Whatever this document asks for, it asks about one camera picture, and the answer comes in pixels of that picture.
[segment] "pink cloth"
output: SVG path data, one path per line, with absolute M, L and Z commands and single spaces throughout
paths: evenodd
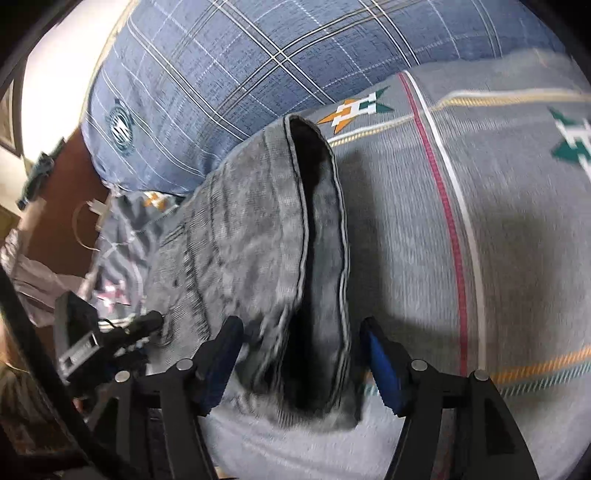
M 53 325 L 56 298 L 67 291 L 76 292 L 82 278 L 58 275 L 41 262 L 19 255 L 20 232 L 10 231 L 0 248 L 0 264 L 12 280 L 29 319 L 38 327 Z

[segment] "red stripe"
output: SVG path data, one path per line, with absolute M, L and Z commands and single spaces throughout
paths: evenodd
M 467 374 L 468 363 L 468 315 L 466 308 L 466 284 L 464 281 L 464 269 L 462 267 L 460 241 L 457 236 L 456 224 L 453 220 L 452 207 L 449 203 L 449 197 L 447 196 L 445 185 L 441 179 L 441 173 L 439 172 L 439 166 L 435 160 L 431 143 L 429 142 L 429 138 L 425 132 L 421 118 L 418 115 L 417 104 L 414 100 L 413 94 L 410 91 L 410 87 L 408 86 L 408 82 L 404 74 L 399 73 L 398 76 L 400 77 L 400 81 L 404 86 L 404 90 L 406 90 L 408 103 L 410 103 L 410 107 L 413 110 L 414 123 L 416 124 L 418 133 L 421 136 L 423 147 L 429 161 L 429 166 L 431 167 L 431 172 L 433 173 L 433 178 L 435 179 L 437 191 L 439 192 L 439 198 L 441 199 L 441 204 L 443 205 L 443 212 L 445 214 L 449 239 L 452 243 L 453 265 L 456 270 L 457 308 L 458 315 L 460 317 L 460 375 L 465 377 Z

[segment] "blue gripper pad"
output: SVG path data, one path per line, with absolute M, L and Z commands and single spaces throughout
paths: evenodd
M 195 353 L 193 360 L 197 365 L 196 375 L 204 380 L 204 390 L 195 399 L 201 416 L 209 414 L 222 400 L 243 339 L 241 319 L 231 316 L 223 323 L 215 339 L 205 342 Z
M 412 396 L 408 352 L 400 343 L 388 340 L 373 318 L 361 323 L 361 343 L 384 405 L 404 416 Z

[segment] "circular logo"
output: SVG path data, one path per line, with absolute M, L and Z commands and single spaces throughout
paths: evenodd
M 115 148 L 123 155 L 129 155 L 133 150 L 134 119 L 126 105 L 119 99 L 115 99 L 115 106 L 109 113 L 109 135 Z

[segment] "silver screw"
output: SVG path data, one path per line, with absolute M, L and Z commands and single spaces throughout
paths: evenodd
M 410 366 L 413 368 L 413 370 L 416 370 L 417 372 L 424 372 L 428 367 L 427 362 L 425 360 L 420 360 L 418 358 L 416 360 L 413 360 Z
M 488 373 L 486 373 L 484 370 L 474 370 L 474 378 L 480 380 L 481 382 L 485 382 L 489 377 Z
M 121 372 L 117 372 L 115 375 L 115 381 L 117 383 L 124 383 L 129 380 L 131 374 L 127 370 L 122 370 Z
M 190 358 L 183 358 L 177 362 L 177 368 L 181 371 L 189 370 L 193 366 L 193 360 Z

